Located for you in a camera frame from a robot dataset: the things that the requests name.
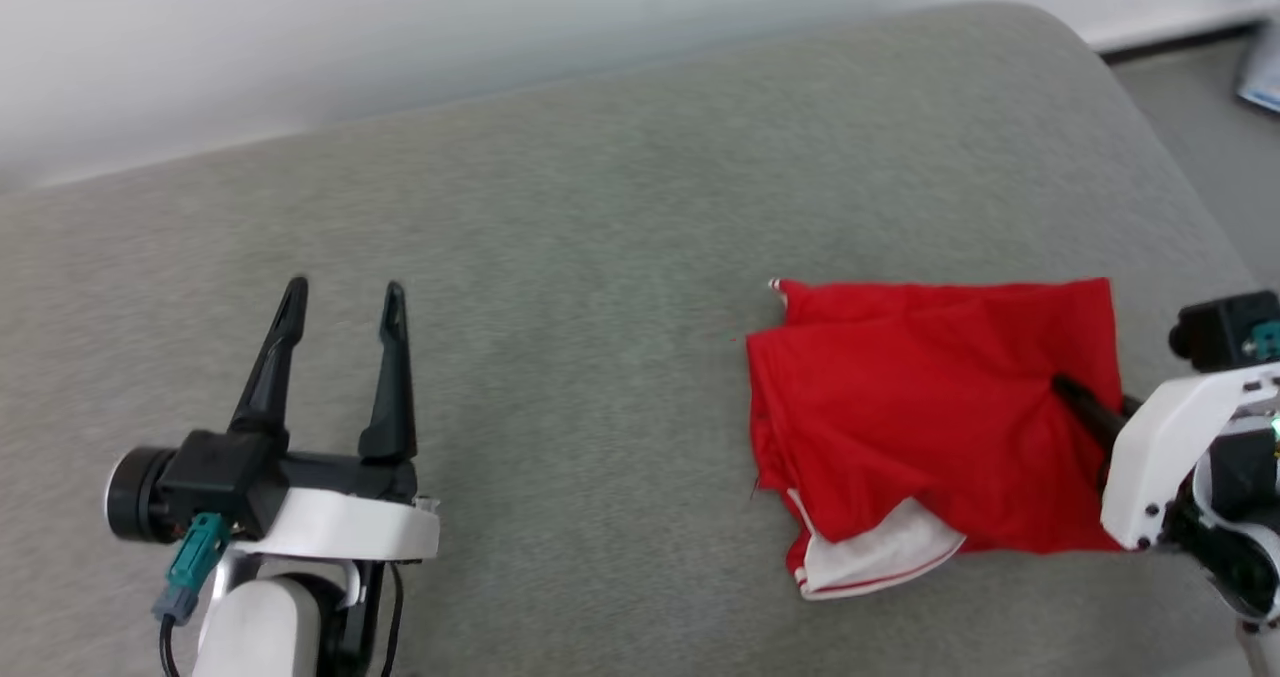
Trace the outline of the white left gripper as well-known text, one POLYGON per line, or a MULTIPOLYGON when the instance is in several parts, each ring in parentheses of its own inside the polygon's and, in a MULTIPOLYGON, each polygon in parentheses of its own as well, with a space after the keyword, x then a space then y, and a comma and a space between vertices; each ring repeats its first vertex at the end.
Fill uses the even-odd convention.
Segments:
MULTIPOLYGON (((232 434, 287 440, 292 354, 305 334, 308 280, 293 276, 230 418, 232 434)), ((311 561, 419 562, 436 557, 440 521, 420 500, 407 299, 388 282, 379 323, 381 362, 358 456, 291 453, 282 462, 289 490, 266 535, 237 540, 246 554, 311 561)))

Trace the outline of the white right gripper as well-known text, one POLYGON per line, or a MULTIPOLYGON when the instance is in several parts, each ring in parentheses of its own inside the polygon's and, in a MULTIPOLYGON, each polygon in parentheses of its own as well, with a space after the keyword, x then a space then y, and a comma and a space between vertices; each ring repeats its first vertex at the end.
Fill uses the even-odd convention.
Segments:
POLYGON ((1219 436, 1262 430, 1267 416, 1280 413, 1280 362, 1174 378, 1144 404, 1123 395, 1117 410, 1065 372, 1056 372, 1052 389, 1100 448, 1112 450, 1101 525, 1135 552, 1156 541, 1160 518, 1149 507, 1176 497, 1219 436))

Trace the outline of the red and white shirt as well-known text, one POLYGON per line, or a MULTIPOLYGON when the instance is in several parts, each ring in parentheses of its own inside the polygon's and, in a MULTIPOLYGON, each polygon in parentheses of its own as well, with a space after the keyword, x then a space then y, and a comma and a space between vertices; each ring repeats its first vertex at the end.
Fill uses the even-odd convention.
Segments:
POLYGON ((995 285, 777 279, 746 338, 759 489, 799 535, 810 601, 922 577, 964 553, 1116 552, 1105 452, 1053 390, 1121 404, 1107 279, 995 285))

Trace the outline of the grey fabric sofa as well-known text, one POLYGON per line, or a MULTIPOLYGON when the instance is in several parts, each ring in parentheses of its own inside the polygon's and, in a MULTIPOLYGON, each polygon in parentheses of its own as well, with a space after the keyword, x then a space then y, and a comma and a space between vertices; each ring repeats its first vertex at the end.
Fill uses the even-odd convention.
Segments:
POLYGON ((772 279, 1114 285, 1124 381, 1260 284, 1110 67, 965 4, 0 195, 0 677, 157 677, 170 553, 116 541, 140 444, 225 427, 310 279, 288 425, 348 452, 410 299, 442 554, 404 677, 1230 677, 1174 557, 963 557, 804 601, 755 493, 741 339, 772 279))

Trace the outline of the dark skirting board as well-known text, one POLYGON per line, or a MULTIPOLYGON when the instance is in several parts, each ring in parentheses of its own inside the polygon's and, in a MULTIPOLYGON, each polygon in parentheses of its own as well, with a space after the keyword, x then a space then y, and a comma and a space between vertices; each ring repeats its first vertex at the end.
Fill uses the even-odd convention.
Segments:
POLYGON ((1236 24, 1219 26, 1215 29, 1199 29, 1196 33, 1176 36, 1176 38, 1170 36, 1170 38, 1155 40, 1155 42, 1128 45, 1124 49, 1106 49, 1106 51, 1097 51, 1097 56, 1106 65, 1115 67, 1140 61, 1140 59, 1162 58, 1166 54, 1194 51, 1194 49, 1204 49, 1210 47, 1210 45, 1249 38, 1249 36, 1253 36, 1260 29, 1263 22, 1261 17, 1249 18, 1249 20, 1236 22, 1236 24))

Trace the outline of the white and blue floor object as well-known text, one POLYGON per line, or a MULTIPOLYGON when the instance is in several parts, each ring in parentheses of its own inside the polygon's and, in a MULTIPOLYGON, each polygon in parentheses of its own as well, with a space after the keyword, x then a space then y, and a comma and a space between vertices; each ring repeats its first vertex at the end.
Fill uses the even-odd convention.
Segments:
POLYGON ((1280 20, 1260 27, 1245 52, 1235 93, 1280 115, 1280 20))

